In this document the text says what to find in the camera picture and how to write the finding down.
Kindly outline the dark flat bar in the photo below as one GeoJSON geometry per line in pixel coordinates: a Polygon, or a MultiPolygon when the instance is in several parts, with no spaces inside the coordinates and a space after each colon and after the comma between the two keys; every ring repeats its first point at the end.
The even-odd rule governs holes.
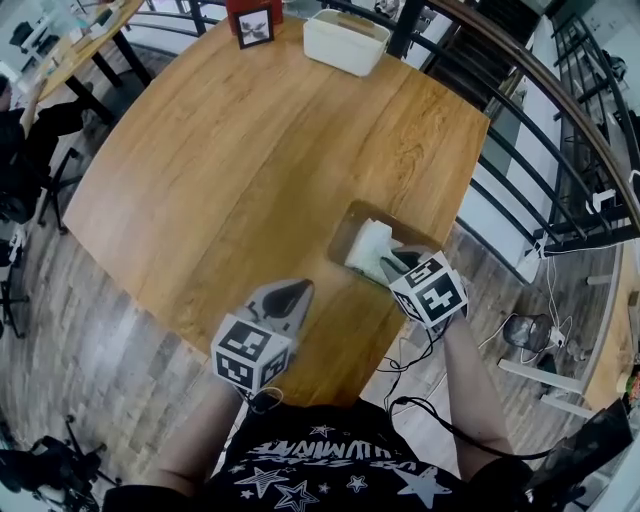
{"type": "Polygon", "coordinates": [[[559,441],[527,484],[534,512],[562,512],[584,496],[585,479],[622,453],[633,441],[628,407],[617,399],[579,431],[559,441]]]}

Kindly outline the black office chair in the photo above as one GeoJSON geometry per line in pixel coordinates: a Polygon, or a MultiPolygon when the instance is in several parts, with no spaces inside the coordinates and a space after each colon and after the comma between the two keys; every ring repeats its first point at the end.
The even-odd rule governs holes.
{"type": "Polygon", "coordinates": [[[52,208],[59,233],[61,235],[68,233],[67,227],[62,222],[59,195],[64,189],[77,185],[82,180],[82,175],[63,178],[64,171],[69,161],[75,160],[80,162],[82,157],[83,155],[76,148],[70,147],[64,155],[60,165],[57,167],[55,173],[52,176],[48,176],[45,180],[42,185],[44,198],[37,217],[37,224],[39,226],[45,226],[45,214],[49,208],[52,208]]]}
{"type": "Polygon", "coordinates": [[[94,484],[123,484],[101,471],[107,445],[85,452],[73,432],[75,417],[64,419],[67,438],[44,436],[28,450],[0,449],[0,484],[13,493],[26,491],[49,507],[48,512],[100,512],[94,484]]]}

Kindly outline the black mesh wastebasket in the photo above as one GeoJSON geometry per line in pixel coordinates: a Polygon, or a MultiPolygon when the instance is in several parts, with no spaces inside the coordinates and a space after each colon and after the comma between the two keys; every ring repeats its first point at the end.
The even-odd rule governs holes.
{"type": "Polygon", "coordinates": [[[502,334],[506,343],[530,352],[540,352],[548,344],[552,320],[546,314],[515,315],[507,320],[502,334]]]}

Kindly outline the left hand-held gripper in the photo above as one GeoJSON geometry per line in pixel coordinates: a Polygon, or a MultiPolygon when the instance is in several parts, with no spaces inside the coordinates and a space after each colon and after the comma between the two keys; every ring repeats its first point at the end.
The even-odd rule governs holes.
{"type": "Polygon", "coordinates": [[[285,279],[257,288],[222,320],[211,342],[213,371],[249,393],[284,373],[314,298],[309,279],[285,279]]]}

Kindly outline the white rectangular basket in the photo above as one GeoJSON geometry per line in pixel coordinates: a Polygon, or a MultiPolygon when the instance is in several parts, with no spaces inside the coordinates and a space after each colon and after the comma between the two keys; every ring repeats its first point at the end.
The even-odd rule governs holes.
{"type": "Polygon", "coordinates": [[[378,64],[391,32],[370,20],[323,9],[303,24],[304,54],[357,77],[378,64]]]}

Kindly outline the black picture frame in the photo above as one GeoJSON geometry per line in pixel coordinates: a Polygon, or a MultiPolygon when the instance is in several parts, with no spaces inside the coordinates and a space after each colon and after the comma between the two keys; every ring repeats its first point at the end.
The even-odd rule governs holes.
{"type": "Polygon", "coordinates": [[[236,12],[233,20],[241,50],[274,40],[272,8],[269,4],[236,12]]]}

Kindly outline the red book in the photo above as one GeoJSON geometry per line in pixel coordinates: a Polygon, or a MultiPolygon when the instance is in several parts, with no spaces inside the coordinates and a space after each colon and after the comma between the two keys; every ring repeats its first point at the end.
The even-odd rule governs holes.
{"type": "Polygon", "coordinates": [[[236,34],[235,14],[260,8],[271,7],[272,21],[274,25],[283,23],[282,0],[225,0],[227,18],[231,33],[236,34]]]}

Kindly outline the transparent brown tissue box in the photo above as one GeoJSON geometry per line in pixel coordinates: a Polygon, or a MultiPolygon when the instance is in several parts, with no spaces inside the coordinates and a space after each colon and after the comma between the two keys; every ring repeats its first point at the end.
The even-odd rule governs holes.
{"type": "MultiPolygon", "coordinates": [[[[327,249],[327,255],[330,261],[347,268],[344,265],[346,256],[354,242],[356,234],[367,219],[378,220],[390,226],[392,228],[392,237],[399,241],[402,246],[422,245],[428,247],[433,253],[436,253],[442,248],[441,243],[435,241],[424,232],[399,220],[385,210],[364,200],[354,200],[340,221],[336,233],[327,249]]],[[[382,285],[381,283],[373,281],[357,271],[347,269],[384,288],[389,286],[389,284],[382,285]]]]}

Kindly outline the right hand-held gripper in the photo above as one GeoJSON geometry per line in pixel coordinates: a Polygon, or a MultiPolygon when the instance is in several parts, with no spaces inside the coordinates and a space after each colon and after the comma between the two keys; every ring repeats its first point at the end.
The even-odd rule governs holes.
{"type": "Polygon", "coordinates": [[[460,275],[449,265],[444,253],[433,253],[422,245],[401,246],[392,254],[409,270],[388,257],[380,258],[391,293],[404,314],[426,328],[433,328],[467,307],[468,297],[460,275]]]}

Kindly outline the person's right forearm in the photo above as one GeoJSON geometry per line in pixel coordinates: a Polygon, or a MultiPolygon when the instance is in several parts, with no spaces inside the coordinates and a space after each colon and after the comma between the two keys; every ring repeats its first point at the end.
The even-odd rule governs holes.
{"type": "Polygon", "coordinates": [[[509,453],[499,395],[461,314],[452,317],[446,330],[444,352],[452,424],[478,444],[509,453]]]}

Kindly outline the black railing with wooden handrail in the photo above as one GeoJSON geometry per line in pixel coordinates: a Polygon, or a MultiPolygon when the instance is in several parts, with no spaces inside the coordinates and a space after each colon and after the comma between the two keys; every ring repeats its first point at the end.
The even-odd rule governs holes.
{"type": "Polygon", "coordinates": [[[520,0],[400,0],[395,15],[322,1],[386,28],[390,55],[489,119],[458,218],[495,253],[517,264],[640,239],[640,203],[602,96],[615,81],[585,94],[602,61],[582,66],[520,0]]]}

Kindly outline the person's left forearm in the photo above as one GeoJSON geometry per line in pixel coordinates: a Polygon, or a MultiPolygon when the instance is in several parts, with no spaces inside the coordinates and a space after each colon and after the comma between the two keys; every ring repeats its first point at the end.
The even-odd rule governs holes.
{"type": "Polygon", "coordinates": [[[160,450],[146,483],[193,496],[213,474],[242,403],[233,386],[215,378],[160,450]]]}

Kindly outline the wooden table with black legs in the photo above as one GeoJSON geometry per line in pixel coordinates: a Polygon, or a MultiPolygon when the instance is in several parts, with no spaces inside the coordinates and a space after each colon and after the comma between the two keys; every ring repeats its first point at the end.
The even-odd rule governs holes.
{"type": "Polygon", "coordinates": [[[46,84],[38,99],[43,101],[51,96],[58,87],[66,85],[103,123],[112,124],[114,115],[80,82],[75,73],[87,61],[91,60],[115,87],[120,87],[122,85],[120,76],[113,71],[103,57],[98,55],[100,49],[108,41],[112,41],[143,87],[146,88],[151,83],[151,75],[121,32],[143,3],[144,0],[116,0],[115,3],[101,6],[100,14],[105,12],[107,8],[113,10],[117,7],[110,17],[113,22],[103,34],[95,39],[89,37],[86,43],[81,41],[73,43],[70,36],[62,37],[38,68],[38,75],[46,78],[46,84]]]}

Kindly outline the person's black star-print shirt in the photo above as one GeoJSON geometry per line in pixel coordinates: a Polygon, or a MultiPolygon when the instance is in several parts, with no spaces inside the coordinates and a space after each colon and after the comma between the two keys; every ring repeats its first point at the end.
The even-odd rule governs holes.
{"type": "Polygon", "coordinates": [[[279,405],[249,414],[225,462],[191,497],[109,490],[103,512],[515,512],[529,466],[498,458],[464,482],[422,462],[379,407],[279,405]]]}

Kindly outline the wooden table with white legs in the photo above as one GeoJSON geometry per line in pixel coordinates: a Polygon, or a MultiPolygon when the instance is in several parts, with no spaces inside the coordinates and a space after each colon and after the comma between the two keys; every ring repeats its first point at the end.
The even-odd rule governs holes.
{"type": "Polygon", "coordinates": [[[241,49],[220,23],[126,112],[65,223],[164,327],[207,351],[258,286],[308,278],[315,297],[278,387],[291,405],[351,404],[402,324],[385,289],[327,250],[362,200],[448,238],[488,118],[400,60],[358,78],[307,58],[303,24],[241,49]]]}

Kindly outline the white tissue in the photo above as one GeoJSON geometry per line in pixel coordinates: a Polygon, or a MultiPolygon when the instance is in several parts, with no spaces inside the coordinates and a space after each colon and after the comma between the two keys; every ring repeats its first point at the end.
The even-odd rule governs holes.
{"type": "Polygon", "coordinates": [[[397,260],[393,249],[402,244],[392,237],[392,228],[378,220],[367,219],[355,236],[344,265],[365,277],[387,285],[389,283],[380,266],[382,257],[397,260]]]}

